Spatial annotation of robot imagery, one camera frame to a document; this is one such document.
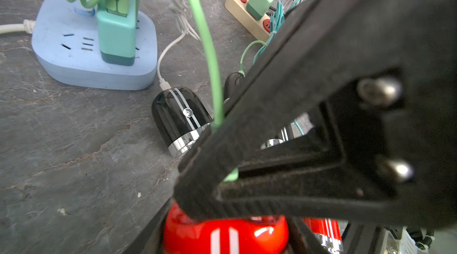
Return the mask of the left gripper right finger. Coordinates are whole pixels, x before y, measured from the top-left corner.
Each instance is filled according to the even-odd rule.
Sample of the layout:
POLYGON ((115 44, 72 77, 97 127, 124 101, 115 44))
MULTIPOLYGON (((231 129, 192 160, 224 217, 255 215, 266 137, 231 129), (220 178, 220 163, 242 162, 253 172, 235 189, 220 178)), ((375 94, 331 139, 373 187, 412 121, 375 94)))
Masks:
POLYGON ((194 219, 452 225, 457 0, 306 0, 225 113, 180 165, 174 199, 194 219))

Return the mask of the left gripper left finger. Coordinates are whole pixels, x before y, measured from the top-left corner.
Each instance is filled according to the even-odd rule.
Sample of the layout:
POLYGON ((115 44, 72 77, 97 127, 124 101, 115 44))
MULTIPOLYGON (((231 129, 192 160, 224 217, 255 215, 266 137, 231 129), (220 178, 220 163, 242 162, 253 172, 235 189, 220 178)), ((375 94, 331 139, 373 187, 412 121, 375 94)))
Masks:
POLYGON ((173 200, 168 199, 151 221, 139 233, 134 241, 123 251, 123 254, 163 254, 164 225, 173 206, 173 200))

